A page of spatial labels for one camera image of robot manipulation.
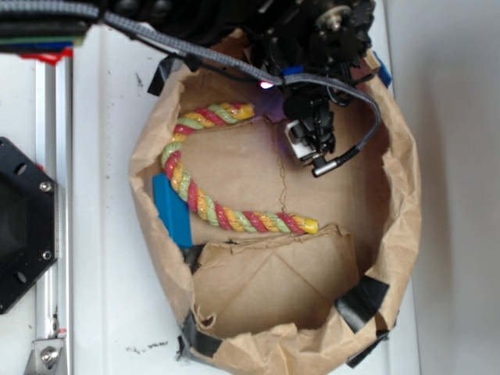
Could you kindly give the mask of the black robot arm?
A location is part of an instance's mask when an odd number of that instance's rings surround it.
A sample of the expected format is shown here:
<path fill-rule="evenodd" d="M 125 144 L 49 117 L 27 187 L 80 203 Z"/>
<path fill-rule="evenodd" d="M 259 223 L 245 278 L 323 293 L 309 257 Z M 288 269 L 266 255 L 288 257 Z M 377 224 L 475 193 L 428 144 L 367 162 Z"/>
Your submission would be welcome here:
<path fill-rule="evenodd" d="M 343 88 L 284 85 L 285 112 L 296 121 L 296 139 L 315 153 L 336 148 L 328 102 L 347 105 L 358 81 L 351 70 L 371 47 L 372 1 L 4 1 L 1 50 L 21 56 L 57 57 L 104 23 L 152 43 L 137 26 L 166 35 L 166 45 L 190 66 L 219 70 L 199 54 L 241 30 L 250 41 L 249 62 L 278 77 L 309 73 L 339 80 Z"/>

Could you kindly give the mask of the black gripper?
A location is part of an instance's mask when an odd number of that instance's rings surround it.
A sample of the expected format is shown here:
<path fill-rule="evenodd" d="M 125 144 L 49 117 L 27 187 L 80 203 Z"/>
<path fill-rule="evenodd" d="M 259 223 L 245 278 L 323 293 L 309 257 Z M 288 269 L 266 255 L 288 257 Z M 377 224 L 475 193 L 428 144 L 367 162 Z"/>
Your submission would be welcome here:
<path fill-rule="evenodd" d="M 334 114 L 325 88 L 311 84 L 293 87 L 287 93 L 283 109 L 288 119 L 298 121 L 292 133 L 299 142 L 314 152 L 335 151 Z"/>

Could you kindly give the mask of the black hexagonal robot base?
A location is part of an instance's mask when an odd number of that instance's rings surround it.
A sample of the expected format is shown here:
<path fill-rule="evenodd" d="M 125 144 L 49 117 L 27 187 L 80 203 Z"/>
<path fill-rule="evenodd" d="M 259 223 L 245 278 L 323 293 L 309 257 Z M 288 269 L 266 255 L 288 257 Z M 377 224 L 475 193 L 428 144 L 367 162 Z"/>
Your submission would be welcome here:
<path fill-rule="evenodd" d="M 55 262 L 57 184 L 1 138 L 1 314 Z"/>

